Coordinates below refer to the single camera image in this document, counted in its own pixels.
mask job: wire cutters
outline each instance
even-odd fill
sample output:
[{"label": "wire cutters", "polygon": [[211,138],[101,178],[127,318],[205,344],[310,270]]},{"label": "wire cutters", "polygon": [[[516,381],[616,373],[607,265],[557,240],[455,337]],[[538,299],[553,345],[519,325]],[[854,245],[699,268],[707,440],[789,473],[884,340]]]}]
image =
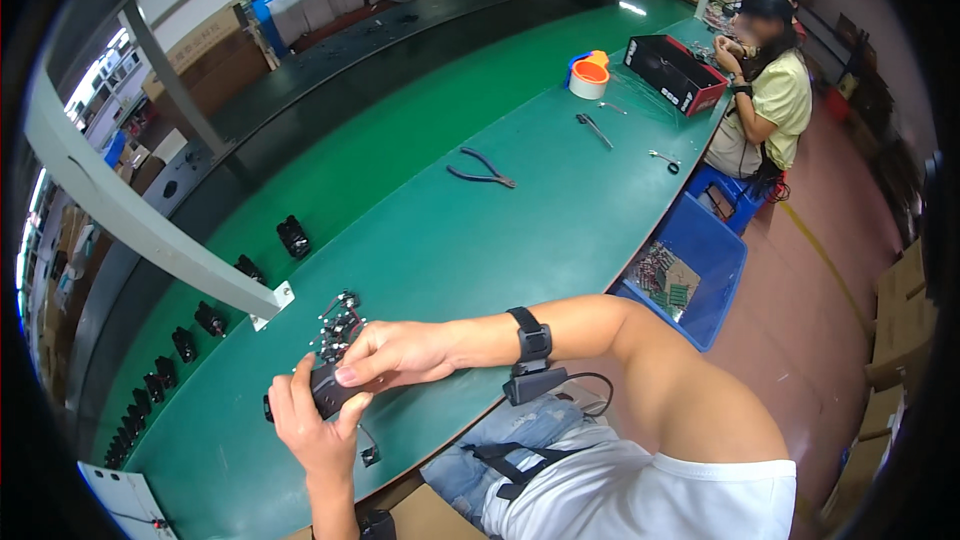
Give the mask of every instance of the wire cutters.
[{"label": "wire cutters", "polygon": [[449,164],[446,166],[446,170],[450,172],[450,174],[454,174],[460,179],[466,180],[468,182],[497,182],[499,184],[503,184],[507,188],[517,187],[517,182],[515,182],[514,180],[510,179],[509,177],[497,171],[497,168],[494,167],[494,164],[492,162],[490,162],[490,159],[483,156],[476,150],[473,150],[472,148],[467,148],[466,146],[461,146],[460,152],[462,152],[463,154],[470,155],[471,157],[476,157],[480,161],[480,163],[483,163],[484,165],[486,165],[486,168],[493,175],[474,175],[471,173],[463,173],[460,169],[456,169],[452,164]]}]

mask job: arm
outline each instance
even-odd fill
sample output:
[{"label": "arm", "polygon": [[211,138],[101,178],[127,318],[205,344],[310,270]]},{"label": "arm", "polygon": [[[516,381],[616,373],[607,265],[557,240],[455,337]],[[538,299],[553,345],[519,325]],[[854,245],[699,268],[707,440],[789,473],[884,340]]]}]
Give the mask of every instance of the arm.
[{"label": "arm", "polygon": [[[743,76],[743,67],[740,66],[740,60],[730,53],[724,46],[714,42],[716,48],[717,63],[723,69],[733,74],[733,85],[739,86],[747,83]],[[777,131],[777,125],[760,114],[754,109],[754,102],[742,91],[733,95],[733,101],[736,103],[736,113],[740,117],[740,123],[743,125],[743,136],[747,142],[754,146],[759,146],[770,138],[770,134]]]},{"label": "arm", "polygon": [[[743,77],[743,70],[735,71],[733,76],[733,85],[746,84],[747,80]],[[736,114],[740,117],[740,123],[743,124],[743,136],[747,142],[755,147],[763,144],[770,138],[770,134],[777,131],[777,125],[759,114],[754,109],[754,102],[742,91],[733,95],[736,102]]]},{"label": "arm", "polygon": [[[688,462],[788,459],[760,400],[707,363],[647,307],[608,295],[536,305],[556,361],[611,355],[624,367],[630,412],[665,455]],[[441,324],[373,322],[347,351],[337,378],[373,390],[438,380],[464,367],[509,366],[520,357],[508,313]]]},{"label": "arm", "polygon": [[276,435],[306,471],[306,491],[317,540],[360,537],[354,512],[354,461],[357,424],[373,395],[361,392],[346,401],[340,417],[329,423],[317,411],[310,392],[315,356],[308,353],[294,375],[276,376],[270,386],[270,412]]}]

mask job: black harness strap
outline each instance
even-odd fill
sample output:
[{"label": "black harness strap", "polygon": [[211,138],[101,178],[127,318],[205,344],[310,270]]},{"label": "black harness strap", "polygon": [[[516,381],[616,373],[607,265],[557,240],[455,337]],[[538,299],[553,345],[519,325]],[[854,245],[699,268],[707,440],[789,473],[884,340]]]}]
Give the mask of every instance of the black harness strap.
[{"label": "black harness strap", "polygon": [[[463,450],[472,452],[476,459],[484,462],[487,467],[492,468],[493,471],[512,482],[503,484],[496,491],[497,498],[512,501],[521,496],[524,488],[530,484],[530,481],[533,480],[537,474],[544,471],[550,465],[587,448],[590,447],[574,450],[534,449],[523,446],[517,442],[505,442],[503,444],[488,444],[486,446],[468,444],[463,447]],[[506,459],[507,455],[520,449],[526,449],[531,453],[536,453],[543,457],[543,460],[536,463],[530,469],[521,471]]]}]

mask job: green workbench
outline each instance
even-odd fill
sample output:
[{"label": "green workbench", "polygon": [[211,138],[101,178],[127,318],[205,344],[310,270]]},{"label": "green workbench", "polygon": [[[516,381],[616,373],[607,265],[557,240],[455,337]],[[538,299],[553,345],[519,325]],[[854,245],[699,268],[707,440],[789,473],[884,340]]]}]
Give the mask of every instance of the green workbench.
[{"label": "green workbench", "polygon": [[[632,25],[618,45],[653,31]],[[665,31],[686,42],[711,38],[692,19]],[[595,48],[611,46],[587,43],[566,58]],[[230,334],[164,403],[125,467],[146,475],[180,537],[273,538],[309,523],[303,470],[263,420],[262,396],[274,375],[289,373],[311,348],[317,316],[343,288],[360,294],[362,317],[441,321],[603,292],[618,277],[681,191],[722,113],[717,107],[683,117],[620,65],[622,58],[622,49],[611,54],[603,100],[627,114],[555,85],[463,143],[517,188],[453,177],[448,164],[483,173],[454,148],[293,271],[296,300],[265,330],[254,332],[233,314]],[[561,63],[558,80],[566,59]],[[591,114],[613,150],[576,122],[581,112]],[[680,173],[670,175],[648,150],[678,160]],[[382,460],[365,468],[358,459],[357,498],[484,414],[506,377],[505,368],[464,371],[378,396],[363,423]]]}]

